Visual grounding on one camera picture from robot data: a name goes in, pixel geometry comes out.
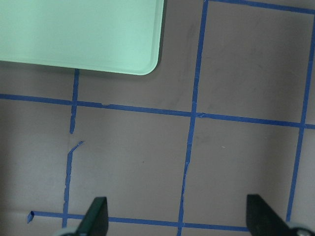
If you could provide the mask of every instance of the floor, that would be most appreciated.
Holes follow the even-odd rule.
[[[259,1],[168,0],[145,76],[0,62],[3,235],[107,196],[109,236],[249,236],[249,193],[315,229],[315,1]]]

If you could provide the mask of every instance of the grid square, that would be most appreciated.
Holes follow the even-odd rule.
[[[29,212],[0,211],[0,232],[4,236],[51,236],[61,228],[62,220],[51,217],[37,217],[26,223]]]
[[[0,110],[0,208],[62,212],[70,107],[0,100]]]
[[[0,93],[72,99],[74,69],[0,61]]]
[[[156,69],[144,76],[82,70],[78,100],[190,111],[201,12],[202,1],[167,1]]]
[[[250,236],[249,232],[183,228],[182,236]]]
[[[298,128],[197,119],[184,222],[244,227],[247,194],[285,218]]]
[[[299,122],[313,15],[210,2],[198,111]]]
[[[67,227],[78,227],[82,220],[78,219],[68,219]]]
[[[69,213],[106,196],[111,217],[178,220],[189,118],[78,107]]]
[[[315,230],[315,131],[304,130],[291,221]]]

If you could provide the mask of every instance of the light green board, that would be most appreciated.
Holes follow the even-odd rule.
[[[0,60],[144,75],[164,0],[0,0]]]

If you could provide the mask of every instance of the blue tape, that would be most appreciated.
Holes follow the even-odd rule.
[[[109,217],[108,220],[109,222],[117,222],[117,223],[161,225],[161,226],[171,226],[171,227],[178,226],[177,222],[159,221],[159,220],[142,220],[142,219],[118,218],[118,217]]]
[[[283,5],[277,5],[277,4],[256,2],[256,1],[247,1],[247,0],[210,0],[210,1],[247,5],[247,6],[267,8],[267,9],[273,9],[273,10],[281,10],[281,11],[291,11],[291,12],[298,12],[298,13],[305,13],[305,14],[315,14],[315,10],[313,9],[299,8],[299,7],[293,7],[293,6],[283,6]]]
[[[44,216],[44,217],[54,217],[54,218],[63,218],[63,213],[52,213],[44,211],[31,211],[32,216]],[[68,219],[78,219],[82,220],[84,215],[79,214],[68,214]],[[141,225],[159,225],[159,226],[169,226],[177,227],[178,222],[172,221],[159,221],[159,220],[144,220],[144,219],[131,219],[131,218],[119,218],[119,217],[109,217],[109,222],[116,223],[128,223],[128,224],[141,224]],[[194,223],[185,223],[184,228],[195,228],[195,229],[209,229],[209,230],[227,230],[227,231],[242,231],[248,232],[246,227],[239,226],[227,226],[227,225],[206,225],[206,224],[194,224]]]
[[[54,213],[54,212],[45,212],[45,211],[31,211],[30,214],[33,213],[33,216],[43,216],[43,217],[53,217],[53,218],[62,218],[62,213]]]
[[[67,226],[67,215],[69,208],[69,190],[70,190],[70,181],[71,181],[71,168],[72,168],[72,155],[73,152],[83,144],[84,141],[80,141],[75,147],[71,149],[67,157],[67,169],[66,169],[66,178],[65,178],[65,189],[64,189],[64,204],[63,204],[63,224],[62,227]]]
[[[71,105],[71,101],[68,101],[68,100],[54,99],[54,98],[47,98],[47,97],[33,97],[33,96],[3,94],[3,93],[0,93],[0,99],[28,101],[28,102],[41,102],[41,103],[50,103],[50,104],[58,104],[58,105]]]
[[[71,106],[71,118],[70,118],[70,134],[73,134],[74,128],[75,128],[75,118],[77,114],[77,101],[78,101],[78,91],[79,91],[79,75],[80,75],[80,70],[74,69],[72,106]]]
[[[306,129],[315,129],[315,124],[305,124]]]
[[[181,116],[181,117],[190,117],[190,114],[191,114],[190,112],[174,111],[174,110],[167,110],[167,109],[132,107],[132,106],[115,105],[115,104],[103,105],[97,102],[78,101],[77,104],[78,106],[82,106],[82,107],[95,107],[95,108],[112,109],[112,110],[120,110],[120,111],[144,112],[144,113]]]
[[[82,220],[84,218],[84,215],[79,215],[79,214],[68,214],[67,215],[68,219],[77,219],[77,220]]]
[[[205,225],[205,224],[192,224],[192,223],[185,223],[185,228],[208,229],[208,230],[228,230],[228,231],[242,231],[242,232],[249,231],[246,227],[239,227],[239,226]]]
[[[34,211],[31,211],[29,214],[28,214],[28,218],[27,218],[27,221],[28,221],[28,224],[34,219]]]
[[[302,115],[301,115],[301,123],[303,125],[305,125],[307,106],[308,106],[308,101],[309,101],[311,79],[312,79],[312,68],[313,68],[313,60],[314,60],[314,50],[315,50],[315,16],[313,19],[313,31],[312,31],[310,54],[309,54],[309,63],[308,63],[308,69],[307,69],[307,77],[306,77],[306,82],[305,82],[303,109],[302,109]],[[295,155],[295,161],[294,161],[290,196],[289,196],[289,202],[288,202],[287,211],[286,211],[286,221],[291,220],[295,186],[296,186],[297,174],[298,174],[298,170],[299,170],[299,163],[300,163],[300,157],[301,157],[303,136],[304,136],[304,127],[301,127],[300,132],[299,132],[298,142],[297,142],[297,148],[296,148],[296,155]]]
[[[206,0],[203,2],[203,6],[202,6],[202,15],[201,15],[201,23],[200,23],[198,49],[197,49],[195,77],[194,77],[193,92],[192,92],[191,117],[190,117],[190,125],[189,125],[189,132],[188,132],[188,138],[187,138],[187,150],[186,150],[186,158],[185,158],[185,166],[184,166],[184,174],[183,174],[183,182],[182,182],[181,200],[180,200],[180,207],[179,207],[179,213],[178,213],[177,236],[182,235],[182,227],[185,226],[185,224],[183,223],[183,219],[184,219],[184,194],[185,194],[185,188],[186,188],[187,172],[188,172],[188,168],[189,168],[189,164],[190,164],[191,147],[192,147],[193,133],[194,133],[194,127],[195,127],[195,121],[196,121],[197,100],[198,100],[198,84],[199,84],[199,77],[200,77],[203,41],[204,41],[206,21],[207,21],[207,12],[208,12],[208,1]]]
[[[280,120],[270,120],[270,119],[257,119],[257,118],[248,118],[248,117],[235,117],[227,115],[217,115],[217,114],[208,114],[208,113],[197,113],[198,118],[211,118],[219,120],[230,120],[246,123],[255,123],[255,124],[269,124],[269,125],[278,125],[278,126],[288,126],[288,127],[302,127],[301,123],[297,122],[288,122]]]

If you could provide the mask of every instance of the black object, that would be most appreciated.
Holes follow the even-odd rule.
[[[98,197],[94,198],[76,232],[62,236],[106,236],[107,230],[107,199],[106,197]]]
[[[258,195],[247,195],[246,225],[252,236],[315,236],[304,228],[290,228]]]

